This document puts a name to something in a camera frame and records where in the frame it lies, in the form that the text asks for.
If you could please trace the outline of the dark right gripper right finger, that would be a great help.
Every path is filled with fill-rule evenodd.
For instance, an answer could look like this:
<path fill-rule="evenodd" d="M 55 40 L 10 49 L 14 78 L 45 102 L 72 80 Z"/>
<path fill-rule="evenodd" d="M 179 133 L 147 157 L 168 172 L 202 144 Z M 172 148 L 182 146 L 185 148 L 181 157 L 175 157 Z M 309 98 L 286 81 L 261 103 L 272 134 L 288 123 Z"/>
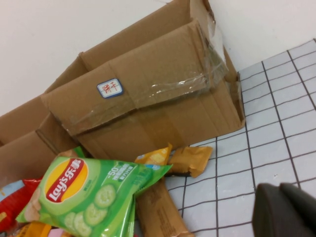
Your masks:
<path fill-rule="evenodd" d="M 316 199 L 313 196 L 289 183 L 281 183 L 280 190 L 304 220 L 316 219 Z"/>

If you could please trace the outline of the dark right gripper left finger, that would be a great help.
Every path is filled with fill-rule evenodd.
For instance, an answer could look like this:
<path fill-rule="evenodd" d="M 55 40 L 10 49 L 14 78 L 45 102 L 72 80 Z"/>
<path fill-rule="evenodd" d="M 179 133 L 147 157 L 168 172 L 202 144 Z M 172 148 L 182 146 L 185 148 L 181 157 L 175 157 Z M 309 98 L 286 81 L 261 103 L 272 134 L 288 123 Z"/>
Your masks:
<path fill-rule="evenodd" d="M 252 215 L 256 237 L 314 237 L 316 220 L 304 220 L 289 199 L 274 186 L 257 186 Z"/>

